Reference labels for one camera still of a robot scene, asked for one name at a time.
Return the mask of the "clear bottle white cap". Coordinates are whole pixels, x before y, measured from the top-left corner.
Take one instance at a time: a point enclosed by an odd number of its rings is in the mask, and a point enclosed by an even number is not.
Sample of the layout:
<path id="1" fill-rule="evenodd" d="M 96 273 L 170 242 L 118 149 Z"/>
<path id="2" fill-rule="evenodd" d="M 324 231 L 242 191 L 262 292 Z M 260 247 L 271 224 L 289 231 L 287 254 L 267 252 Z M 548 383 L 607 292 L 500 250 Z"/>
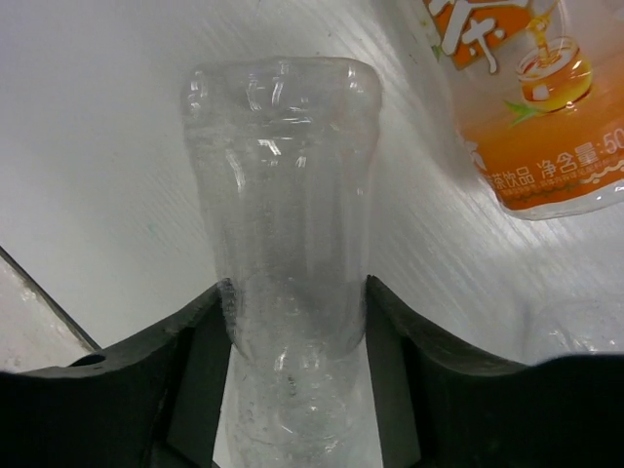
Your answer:
<path id="1" fill-rule="evenodd" d="M 203 64 L 180 97 L 233 348 L 232 457 L 350 466 L 378 75 L 350 58 Z"/>

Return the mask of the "clear bottle printed label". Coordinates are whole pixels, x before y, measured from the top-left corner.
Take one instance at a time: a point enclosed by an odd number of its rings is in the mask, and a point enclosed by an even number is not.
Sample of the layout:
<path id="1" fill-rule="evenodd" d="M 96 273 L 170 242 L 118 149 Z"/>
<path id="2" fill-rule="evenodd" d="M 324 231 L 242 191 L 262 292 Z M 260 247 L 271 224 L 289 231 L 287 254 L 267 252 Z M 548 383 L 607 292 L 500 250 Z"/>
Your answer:
<path id="1" fill-rule="evenodd" d="M 554 302 L 530 317 L 523 359 L 536 364 L 571 354 L 623 352 L 623 297 Z"/>

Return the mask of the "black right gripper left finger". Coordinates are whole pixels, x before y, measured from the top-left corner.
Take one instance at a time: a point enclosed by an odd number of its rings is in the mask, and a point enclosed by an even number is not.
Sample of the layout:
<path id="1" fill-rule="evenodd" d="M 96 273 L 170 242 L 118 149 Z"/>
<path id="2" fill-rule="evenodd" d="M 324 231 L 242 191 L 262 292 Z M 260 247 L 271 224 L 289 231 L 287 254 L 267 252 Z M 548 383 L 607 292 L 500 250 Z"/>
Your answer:
<path id="1" fill-rule="evenodd" d="M 1 374 L 4 467 L 214 467 L 230 357 L 211 287 L 68 367 Z"/>

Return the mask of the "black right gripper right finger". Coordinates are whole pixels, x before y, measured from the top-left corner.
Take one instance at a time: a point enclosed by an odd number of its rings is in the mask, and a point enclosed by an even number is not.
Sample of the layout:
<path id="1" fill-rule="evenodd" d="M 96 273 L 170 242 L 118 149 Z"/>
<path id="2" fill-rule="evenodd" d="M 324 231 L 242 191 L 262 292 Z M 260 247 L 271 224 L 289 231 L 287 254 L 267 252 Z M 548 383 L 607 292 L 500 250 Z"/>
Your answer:
<path id="1" fill-rule="evenodd" d="M 619 467 L 623 359 L 527 366 L 493 355 L 366 281 L 366 342 L 386 467 Z"/>

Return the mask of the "orange label tea bottle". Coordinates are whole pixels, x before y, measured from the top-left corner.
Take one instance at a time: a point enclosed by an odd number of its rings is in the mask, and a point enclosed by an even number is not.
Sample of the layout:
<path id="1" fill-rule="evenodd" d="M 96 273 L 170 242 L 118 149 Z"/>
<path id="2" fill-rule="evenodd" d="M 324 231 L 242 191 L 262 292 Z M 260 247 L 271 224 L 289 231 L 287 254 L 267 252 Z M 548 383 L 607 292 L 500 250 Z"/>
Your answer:
<path id="1" fill-rule="evenodd" d="M 509 214 L 579 215 L 623 199 L 619 1 L 416 1 L 478 172 Z"/>

